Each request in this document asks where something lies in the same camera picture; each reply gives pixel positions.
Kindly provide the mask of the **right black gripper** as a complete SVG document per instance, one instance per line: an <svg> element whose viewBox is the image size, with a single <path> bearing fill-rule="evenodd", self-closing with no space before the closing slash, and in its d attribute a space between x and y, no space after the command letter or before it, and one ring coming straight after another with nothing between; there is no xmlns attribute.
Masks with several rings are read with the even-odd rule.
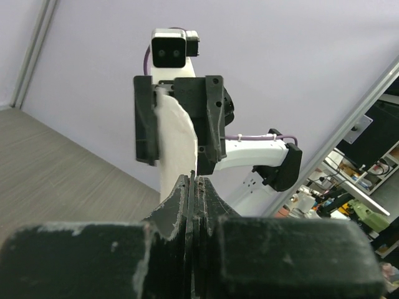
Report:
<svg viewBox="0 0 399 299"><path fill-rule="evenodd" d="M152 77L133 78L136 160L154 166L157 160L157 117ZM196 173L210 175L227 156L225 127L234 119L234 105L220 75L183 77L158 83L189 114L198 138Z"/></svg>

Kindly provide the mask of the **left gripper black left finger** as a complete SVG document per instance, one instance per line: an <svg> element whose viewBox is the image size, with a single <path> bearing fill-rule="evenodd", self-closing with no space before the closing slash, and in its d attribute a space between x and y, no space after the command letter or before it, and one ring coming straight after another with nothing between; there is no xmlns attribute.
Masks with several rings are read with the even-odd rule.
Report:
<svg viewBox="0 0 399 299"><path fill-rule="evenodd" d="M21 227L1 247L2 298L189 298L189 177L144 220Z"/></svg>

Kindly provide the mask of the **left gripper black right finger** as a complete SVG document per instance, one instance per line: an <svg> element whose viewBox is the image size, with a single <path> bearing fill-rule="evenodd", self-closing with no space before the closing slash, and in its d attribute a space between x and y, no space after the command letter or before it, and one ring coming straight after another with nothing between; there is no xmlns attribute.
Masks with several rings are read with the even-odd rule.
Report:
<svg viewBox="0 0 399 299"><path fill-rule="evenodd" d="M380 298L385 282L357 224L241 217L209 179L190 185L198 298Z"/></svg>

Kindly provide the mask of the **white paper coffee filter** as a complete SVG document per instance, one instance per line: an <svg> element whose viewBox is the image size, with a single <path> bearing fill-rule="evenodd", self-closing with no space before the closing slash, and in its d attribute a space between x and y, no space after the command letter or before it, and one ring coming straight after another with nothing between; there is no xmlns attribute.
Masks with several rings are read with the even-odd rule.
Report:
<svg viewBox="0 0 399 299"><path fill-rule="evenodd" d="M189 114L178 101L159 88L155 114L158 121L160 202L165 201L181 175L196 172L198 138Z"/></svg>

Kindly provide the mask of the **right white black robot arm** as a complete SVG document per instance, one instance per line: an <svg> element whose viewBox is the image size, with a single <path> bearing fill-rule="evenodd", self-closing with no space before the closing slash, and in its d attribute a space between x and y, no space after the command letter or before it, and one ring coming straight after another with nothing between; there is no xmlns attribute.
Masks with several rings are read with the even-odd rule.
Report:
<svg viewBox="0 0 399 299"><path fill-rule="evenodd" d="M229 168L251 168L233 192L235 204L271 199L296 183L302 151L294 137L273 129L258 136L226 134L234 105L221 76L153 83L151 76L138 75L133 89L136 159L158 167L161 202L179 176Z"/></svg>

